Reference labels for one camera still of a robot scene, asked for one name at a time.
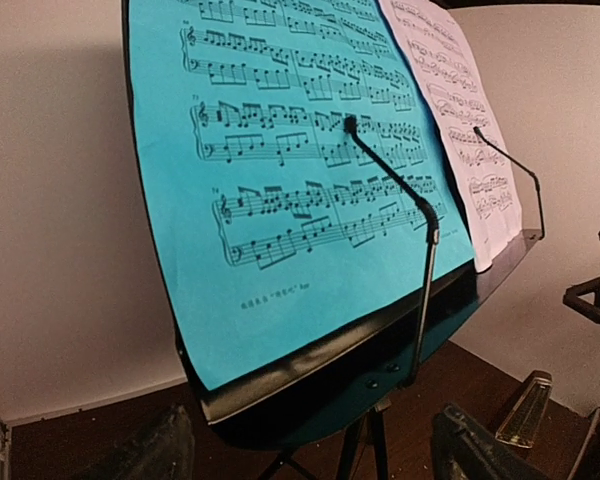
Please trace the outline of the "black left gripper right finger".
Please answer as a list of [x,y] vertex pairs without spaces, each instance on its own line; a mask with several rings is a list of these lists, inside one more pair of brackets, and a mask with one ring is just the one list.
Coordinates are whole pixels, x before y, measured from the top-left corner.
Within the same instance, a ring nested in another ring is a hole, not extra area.
[[431,460],[435,479],[548,479],[454,403],[432,419]]

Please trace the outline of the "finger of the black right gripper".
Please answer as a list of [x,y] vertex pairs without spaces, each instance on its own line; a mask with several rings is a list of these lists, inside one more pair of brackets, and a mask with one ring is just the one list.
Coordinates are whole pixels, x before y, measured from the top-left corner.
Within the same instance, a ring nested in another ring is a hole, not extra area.
[[563,304],[600,324],[600,277],[567,288]]

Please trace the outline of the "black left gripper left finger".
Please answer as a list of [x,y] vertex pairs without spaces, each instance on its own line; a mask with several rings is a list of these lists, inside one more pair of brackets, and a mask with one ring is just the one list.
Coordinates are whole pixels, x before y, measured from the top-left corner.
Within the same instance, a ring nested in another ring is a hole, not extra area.
[[183,405],[172,405],[75,479],[192,479],[195,439]]

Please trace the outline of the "brown wooden metronome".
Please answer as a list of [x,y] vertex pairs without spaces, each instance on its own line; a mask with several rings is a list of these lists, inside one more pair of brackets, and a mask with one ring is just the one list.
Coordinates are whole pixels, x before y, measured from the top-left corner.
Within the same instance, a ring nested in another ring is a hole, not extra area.
[[550,400],[553,379],[550,373],[532,371],[514,396],[514,403],[496,430],[500,443],[521,449],[534,446]]

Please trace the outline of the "black perforated music stand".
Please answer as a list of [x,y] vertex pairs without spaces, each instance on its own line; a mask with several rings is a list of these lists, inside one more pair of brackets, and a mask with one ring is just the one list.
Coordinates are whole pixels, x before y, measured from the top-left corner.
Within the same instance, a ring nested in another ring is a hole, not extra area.
[[155,245],[134,134],[133,93],[128,51],[128,5],[122,5],[123,51],[134,149],[142,193],[162,282],[174,323],[178,356],[197,398],[203,418],[226,443],[249,450],[273,451],[277,465],[293,463],[302,446],[345,432],[337,475],[347,478],[356,454],[356,440],[364,419],[376,439],[377,474],[388,475],[381,400],[393,389],[414,382],[420,366],[439,349],[486,301],[516,268],[543,229],[522,231],[479,272],[464,203],[431,109],[424,99],[408,59],[388,25],[416,86],[433,119],[445,155],[445,178],[474,250],[473,259],[451,272],[436,276],[435,258],[441,240],[440,220],[434,207],[407,182],[401,190],[411,197],[426,221],[426,256],[421,287],[393,303],[353,320],[326,336],[216,389],[198,377],[179,330]]

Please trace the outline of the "lavender paper sheet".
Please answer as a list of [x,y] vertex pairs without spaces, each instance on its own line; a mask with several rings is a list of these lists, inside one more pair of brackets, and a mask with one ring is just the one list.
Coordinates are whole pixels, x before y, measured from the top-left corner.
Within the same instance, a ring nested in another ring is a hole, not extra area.
[[522,231],[522,207],[504,140],[465,34],[431,1],[381,1],[391,31],[428,103],[464,203],[483,272]]

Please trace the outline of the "blue sheet music paper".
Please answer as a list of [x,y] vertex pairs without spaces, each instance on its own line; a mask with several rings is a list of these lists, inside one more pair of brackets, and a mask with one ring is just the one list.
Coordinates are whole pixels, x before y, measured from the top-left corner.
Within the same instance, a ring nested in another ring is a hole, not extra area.
[[216,389],[474,257],[374,1],[132,1],[134,134],[190,361]]

